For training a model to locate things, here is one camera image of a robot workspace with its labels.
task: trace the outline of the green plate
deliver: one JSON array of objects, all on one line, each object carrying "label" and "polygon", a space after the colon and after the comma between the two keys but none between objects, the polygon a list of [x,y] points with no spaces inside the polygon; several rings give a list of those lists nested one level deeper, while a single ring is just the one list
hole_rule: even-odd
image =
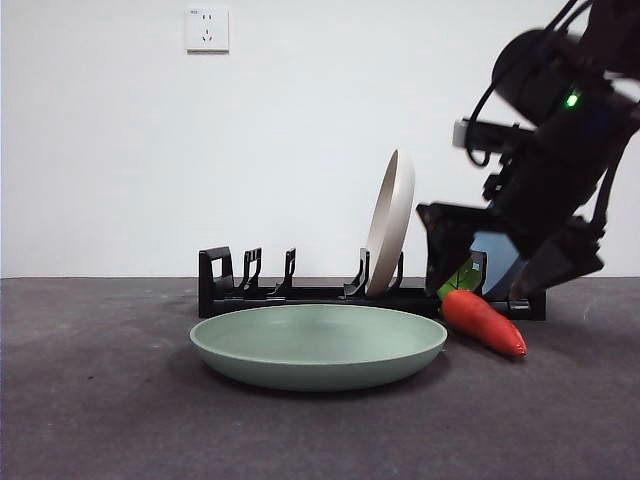
[{"label": "green plate", "polygon": [[214,370],[262,387],[337,391],[418,372],[446,329],[418,315],[351,305],[289,305],[228,313],[191,330]]}]

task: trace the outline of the white plate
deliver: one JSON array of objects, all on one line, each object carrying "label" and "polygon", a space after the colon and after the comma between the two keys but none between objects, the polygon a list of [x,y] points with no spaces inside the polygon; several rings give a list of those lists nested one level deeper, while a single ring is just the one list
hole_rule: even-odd
[{"label": "white plate", "polygon": [[387,166],[369,229],[371,274],[365,290],[369,297],[382,295],[389,288],[409,226],[414,186],[413,164],[396,150]]}]

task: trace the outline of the black cable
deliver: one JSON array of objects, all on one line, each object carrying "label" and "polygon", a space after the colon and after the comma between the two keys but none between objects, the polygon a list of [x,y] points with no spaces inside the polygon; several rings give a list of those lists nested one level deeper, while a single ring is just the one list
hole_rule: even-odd
[{"label": "black cable", "polygon": [[569,16],[569,18],[567,18],[564,23],[562,25],[560,25],[560,27],[558,28],[559,31],[561,32],[567,32],[569,30],[569,26],[575,21],[576,18],[578,18],[580,15],[582,15],[582,12],[584,12],[587,8],[589,8],[591,5],[593,4],[593,0],[587,0],[585,1],[582,5],[580,5],[578,8],[576,8],[573,13],[571,14],[571,16]]},{"label": "black cable", "polygon": [[[502,80],[504,80],[507,74],[513,69],[513,67],[515,67],[518,63],[520,63],[520,61],[522,61],[525,58],[525,56],[528,55],[533,48],[535,48],[537,45],[539,45],[544,40],[546,40],[547,36],[551,32],[553,32],[553,30],[564,19],[564,17],[567,16],[567,14],[571,11],[571,9],[575,6],[576,3],[578,3],[578,0],[569,0],[565,4],[565,6],[562,8],[562,10],[560,10],[560,12],[553,18],[553,20],[549,22],[549,24],[544,28],[544,30],[540,32],[540,34],[537,35],[529,43],[529,45],[520,53],[520,55],[518,55],[518,57],[509,66],[507,66],[507,68],[505,68],[502,72],[500,72],[500,74],[497,75],[496,78],[491,82],[491,84],[489,85],[489,88],[487,88],[487,90],[484,92],[482,97],[480,97],[480,100],[478,101],[476,108],[473,110],[473,113],[471,114],[471,117],[467,122],[467,131],[465,134],[465,142],[464,142],[465,145],[469,144],[469,140],[471,139],[471,132],[473,131],[473,127],[478,120],[478,115],[480,115],[482,108],[487,103],[487,100],[489,100],[489,97],[491,96],[493,91],[496,89],[496,87],[500,84],[500,82],[502,82]],[[483,161],[479,162],[473,155],[473,150],[471,149],[471,147],[467,146],[466,150],[467,150],[467,156],[469,157],[469,160],[471,160],[471,163],[473,163],[477,167],[484,168],[489,164],[490,156],[488,154],[485,155],[485,158]]]},{"label": "black cable", "polygon": [[609,165],[607,173],[604,175],[604,180],[602,180],[602,185],[598,192],[598,199],[596,200],[596,206],[593,211],[593,217],[591,219],[591,226],[597,231],[603,230],[607,224],[607,209],[609,208],[611,188],[613,187],[613,180],[616,176],[621,159],[622,155],[619,155],[618,158]]}]

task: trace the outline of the gray floor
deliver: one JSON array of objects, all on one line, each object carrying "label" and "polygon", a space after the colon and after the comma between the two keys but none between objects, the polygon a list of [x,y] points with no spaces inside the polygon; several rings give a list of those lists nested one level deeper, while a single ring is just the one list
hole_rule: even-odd
[{"label": "gray floor", "polygon": [[553,290],[510,361],[451,335],[346,394],[226,380],[187,341],[193,279],[2,282],[6,479],[637,479],[640,280]]}]

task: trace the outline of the plate rim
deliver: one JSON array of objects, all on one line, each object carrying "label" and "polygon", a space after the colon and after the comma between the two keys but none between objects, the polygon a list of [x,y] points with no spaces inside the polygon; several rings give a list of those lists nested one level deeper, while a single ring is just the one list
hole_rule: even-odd
[{"label": "plate rim", "polygon": [[415,352],[411,352],[405,355],[394,355],[394,356],[388,356],[388,357],[384,357],[384,358],[376,358],[376,359],[371,359],[371,360],[362,360],[362,361],[357,361],[357,362],[349,362],[349,361],[343,361],[343,362],[311,362],[311,361],[288,361],[288,360],[277,360],[277,359],[265,359],[265,358],[260,358],[260,357],[251,357],[251,356],[246,356],[246,355],[235,355],[235,354],[230,354],[229,352],[224,352],[222,350],[219,349],[214,349],[211,348],[210,346],[207,346],[205,344],[203,344],[201,341],[199,341],[196,338],[196,333],[197,330],[199,328],[201,328],[203,325],[205,325],[206,323],[212,322],[212,321],[216,321],[216,320],[220,320],[221,318],[225,318],[225,317],[229,317],[231,315],[237,314],[239,312],[243,312],[244,310],[236,310],[233,312],[227,312],[227,313],[223,313],[221,315],[215,316],[215,317],[210,317],[207,319],[202,320],[201,322],[198,322],[198,324],[194,325],[191,330],[189,331],[189,339],[191,340],[191,342],[193,343],[193,345],[195,345],[198,349],[201,349],[207,353],[211,353],[213,355],[218,355],[224,358],[230,358],[230,359],[234,359],[234,360],[240,360],[240,361],[245,361],[245,362],[252,362],[252,363],[261,363],[261,364],[268,364],[268,365],[285,365],[285,366],[295,366],[295,367],[302,367],[302,366],[308,366],[308,367],[333,367],[333,366],[347,366],[347,365],[368,365],[368,364],[375,364],[375,363],[381,363],[381,362],[391,362],[394,360],[403,360],[403,359],[407,359],[410,357],[414,357],[414,356],[418,356],[418,355],[423,355],[425,353],[428,353],[438,347],[442,348],[442,346],[444,345],[444,342],[446,342],[447,338],[448,338],[448,331],[447,329],[438,321],[429,318],[429,317],[424,317],[422,315],[417,315],[415,313],[409,313],[409,312],[403,312],[401,310],[391,310],[391,309],[387,309],[387,308],[380,308],[380,307],[369,307],[366,305],[335,305],[335,304],[300,304],[300,305],[272,305],[272,306],[267,306],[267,307],[257,307],[257,308],[251,308],[251,309],[247,309],[247,310],[265,310],[265,309],[281,309],[281,308],[290,308],[290,307],[318,307],[318,306],[322,306],[322,307],[328,307],[328,308],[339,308],[339,309],[344,309],[344,308],[348,308],[348,309],[366,309],[366,310],[380,310],[380,311],[392,311],[395,313],[400,313],[403,316],[409,316],[409,317],[413,317],[413,318],[417,318],[420,321],[426,321],[426,322],[430,322],[432,325],[436,326],[436,328],[439,330],[440,332],[440,337],[437,341],[432,342],[431,344],[429,344],[428,347],[425,348],[421,348]]}]

